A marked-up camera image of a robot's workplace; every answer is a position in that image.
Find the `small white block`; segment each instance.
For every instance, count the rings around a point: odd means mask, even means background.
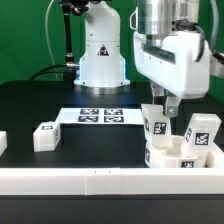
[[[163,114],[163,106],[142,104],[146,140],[154,147],[171,147],[170,118]]]
[[[224,168],[224,152],[215,143],[208,152],[206,165],[208,168]]]
[[[181,145],[183,155],[206,157],[220,124],[215,114],[193,114]]]
[[[33,133],[34,152],[53,151],[60,139],[60,124],[43,122]]]
[[[120,168],[96,169],[85,176],[86,195],[114,195],[121,193]]]
[[[6,132],[0,131],[0,156],[7,148],[7,138],[6,138]]]

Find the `warning label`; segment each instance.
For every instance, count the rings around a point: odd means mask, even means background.
[[[100,49],[100,51],[97,54],[98,56],[109,56],[108,51],[105,47],[105,45],[103,45]]]

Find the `green background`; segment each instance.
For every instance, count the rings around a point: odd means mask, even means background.
[[[210,0],[201,0],[199,23],[210,40],[212,12]],[[1,0],[0,6],[0,84],[12,80],[28,80],[34,73],[52,64],[45,37],[45,14],[50,0]],[[217,50],[224,52],[224,3],[217,0],[220,27]],[[121,54],[127,62],[127,78],[146,80],[134,64],[133,31],[129,17],[135,9],[135,0],[113,0],[110,3],[121,16]],[[84,53],[84,19],[71,16],[73,52],[78,61]],[[56,0],[49,16],[49,34],[56,63],[64,63],[65,37],[63,14]],[[44,79],[54,79],[52,75]],[[224,80],[211,76],[209,94],[224,103]]]

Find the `marker sheet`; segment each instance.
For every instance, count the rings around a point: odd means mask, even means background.
[[[140,109],[62,108],[56,122],[61,124],[143,125]]]

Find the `black table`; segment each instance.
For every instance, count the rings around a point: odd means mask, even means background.
[[[142,126],[62,125],[54,152],[33,152],[32,134],[54,121],[62,107],[140,108],[151,103],[149,83],[133,83],[126,93],[90,95],[64,82],[15,81],[0,87],[0,130],[8,148],[1,168],[143,168]],[[183,135],[192,113],[216,113],[224,105],[210,96],[184,100],[172,119],[173,134]],[[224,125],[215,139],[224,148]],[[223,195],[1,196],[0,223],[223,223]]]

